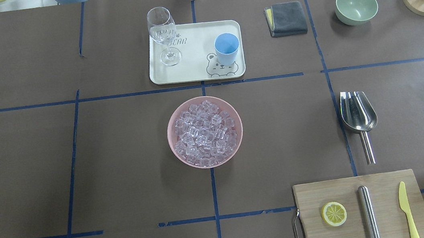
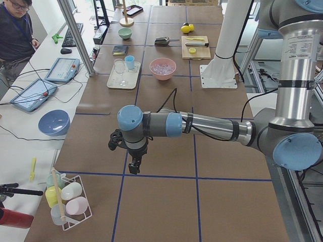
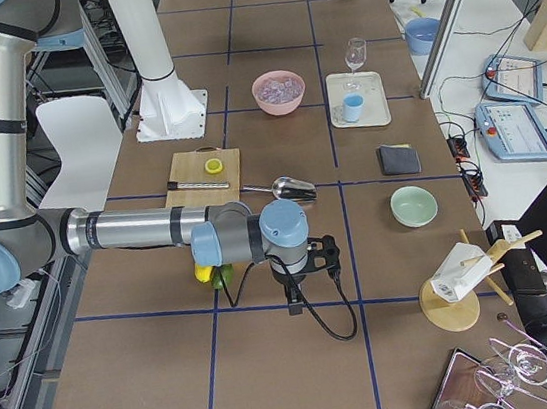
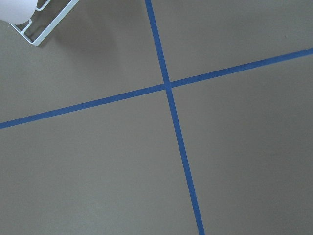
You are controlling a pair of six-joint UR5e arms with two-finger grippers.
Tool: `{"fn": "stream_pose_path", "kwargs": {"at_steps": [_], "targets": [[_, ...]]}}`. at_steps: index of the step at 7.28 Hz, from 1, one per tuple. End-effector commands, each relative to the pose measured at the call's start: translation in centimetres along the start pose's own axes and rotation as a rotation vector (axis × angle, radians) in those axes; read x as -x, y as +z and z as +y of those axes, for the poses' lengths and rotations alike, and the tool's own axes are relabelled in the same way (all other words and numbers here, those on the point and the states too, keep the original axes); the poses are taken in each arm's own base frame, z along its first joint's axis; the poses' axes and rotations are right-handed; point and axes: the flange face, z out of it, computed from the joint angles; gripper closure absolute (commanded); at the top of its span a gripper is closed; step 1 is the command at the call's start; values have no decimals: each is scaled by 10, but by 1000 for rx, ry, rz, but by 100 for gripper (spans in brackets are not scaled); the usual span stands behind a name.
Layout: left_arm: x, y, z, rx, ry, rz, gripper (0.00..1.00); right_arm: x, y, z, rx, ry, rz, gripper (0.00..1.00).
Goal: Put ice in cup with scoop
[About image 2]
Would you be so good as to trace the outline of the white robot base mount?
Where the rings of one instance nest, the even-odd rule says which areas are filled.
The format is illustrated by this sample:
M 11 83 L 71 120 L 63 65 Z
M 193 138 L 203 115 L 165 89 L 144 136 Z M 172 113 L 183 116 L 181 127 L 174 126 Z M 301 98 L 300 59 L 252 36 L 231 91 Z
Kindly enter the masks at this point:
M 214 58 L 208 65 L 200 66 L 202 88 L 237 88 L 233 59 L 252 5 L 249 0 L 227 2 Z

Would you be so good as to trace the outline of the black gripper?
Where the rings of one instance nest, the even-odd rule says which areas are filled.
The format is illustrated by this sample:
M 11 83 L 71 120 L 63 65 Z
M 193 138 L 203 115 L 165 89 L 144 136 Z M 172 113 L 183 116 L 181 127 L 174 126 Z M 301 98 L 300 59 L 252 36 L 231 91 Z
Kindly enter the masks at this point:
M 147 153 L 147 144 L 144 144 L 142 147 L 137 149 L 127 148 L 128 153 L 132 157 L 131 163 L 128 164 L 128 169 L 131 174 L 138 174 L 140 173 L 140 165 L 142 156 Z

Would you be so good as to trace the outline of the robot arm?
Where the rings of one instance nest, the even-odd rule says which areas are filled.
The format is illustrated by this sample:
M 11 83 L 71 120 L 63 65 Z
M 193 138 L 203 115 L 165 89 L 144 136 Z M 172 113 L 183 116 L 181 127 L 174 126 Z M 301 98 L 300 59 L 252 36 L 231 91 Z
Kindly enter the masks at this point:
M 203 134 L 219 141 L 239 142 L 259 150 L 289 170 L 304 170 L 322 156 L 322 144 L 310 121 L 317 49 L 322 33 L 322 1 L 262 1 L 258 32 L 262 38 L 282 38 L 281 73 L 276 107 L 261 110 L 253 121 L 227 120 L 175 109 L 143 112 L 135 105 L 121 108 L 111 150 L 121 147 L 132 156 L 132 174 L 153 137 Z

